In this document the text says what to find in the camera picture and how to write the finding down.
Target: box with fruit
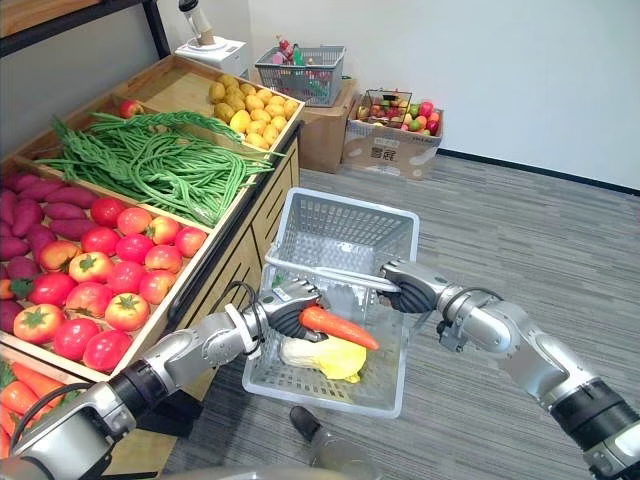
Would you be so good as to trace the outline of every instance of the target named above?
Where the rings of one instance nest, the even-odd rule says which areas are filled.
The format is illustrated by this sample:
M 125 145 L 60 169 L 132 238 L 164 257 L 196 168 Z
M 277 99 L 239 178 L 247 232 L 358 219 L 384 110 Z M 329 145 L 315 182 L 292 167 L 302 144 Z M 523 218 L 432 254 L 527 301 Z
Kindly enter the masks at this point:
M 211 231 L 40 167 L 3 170 L 0 342 L 104 380 L 159 338 Z

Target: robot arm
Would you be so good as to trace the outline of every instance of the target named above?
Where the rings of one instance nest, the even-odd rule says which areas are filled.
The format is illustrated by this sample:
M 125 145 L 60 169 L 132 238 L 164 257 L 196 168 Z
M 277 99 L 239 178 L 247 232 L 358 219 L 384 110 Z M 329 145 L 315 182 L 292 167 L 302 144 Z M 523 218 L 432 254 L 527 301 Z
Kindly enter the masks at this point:
M 442 314 L 441 345 L 461 352 L 471 341 L 499 356 L 501 368 L 580 446 L 596 478 L 640 478 L 640 416 L 524 310 L 416 263 L 389 262 L 382 272 L 401 288 L 384 293 L 395 309 Z

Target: red apple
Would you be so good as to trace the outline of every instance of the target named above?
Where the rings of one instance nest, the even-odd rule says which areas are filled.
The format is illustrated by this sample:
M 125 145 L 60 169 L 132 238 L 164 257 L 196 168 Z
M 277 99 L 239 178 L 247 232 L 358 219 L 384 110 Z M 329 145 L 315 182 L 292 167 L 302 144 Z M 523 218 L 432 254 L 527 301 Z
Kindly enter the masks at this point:
M 431 135 L 435 135 L 436 133 L 438 133 L 439 127 L 440 127 L 440 122 L 436 120 L 429 120 L 427 122 L 427 130 L 429 130 L 429 133 L 431 133 Z
M 137 100 L 123 100 L 120 104 L 120 116 L 131 118 L 139 113 L 144 113 L 144 108 Z
M 420 115 L 424 118 L 429 118 L 429 116 L 433 113 L 433 103 L 431 102 L 422 102 L 420 104 Z

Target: white plastic basket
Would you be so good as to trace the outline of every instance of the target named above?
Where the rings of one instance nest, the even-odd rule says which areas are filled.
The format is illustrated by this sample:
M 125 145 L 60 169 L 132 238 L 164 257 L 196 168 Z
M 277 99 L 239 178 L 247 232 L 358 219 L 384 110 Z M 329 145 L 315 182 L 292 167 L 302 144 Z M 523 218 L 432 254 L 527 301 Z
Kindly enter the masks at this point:
M 304 188 L 287 195 L 262 289 L 287 278 L 314 283 L 333 313 L 366 328 L 380 343 L 367 352 L 361 381 L 327 380 L 318 370 L 285 365 L 282 335 L 271 330 L 262 356 L 248 360 L 242 377 L 252 393 L 282 400 L 395 418 L 402 408 L 408 325 L 380 304 L 376 290 L 393 291 L 377 277 L 389 260 L 416 259 L 419 219 L 404 210 Z

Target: toy carrot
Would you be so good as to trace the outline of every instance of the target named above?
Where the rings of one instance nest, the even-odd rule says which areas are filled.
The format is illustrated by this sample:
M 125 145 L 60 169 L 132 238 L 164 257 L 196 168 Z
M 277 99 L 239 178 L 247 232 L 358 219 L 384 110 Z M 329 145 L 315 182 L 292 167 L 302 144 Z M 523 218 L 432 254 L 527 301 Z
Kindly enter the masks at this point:
M 370 350 L 380 348 L 376 339 L 364 328 L 318 306 L 305 308 L 300 313 L 300 324 L 311 330 L 357 343 Z

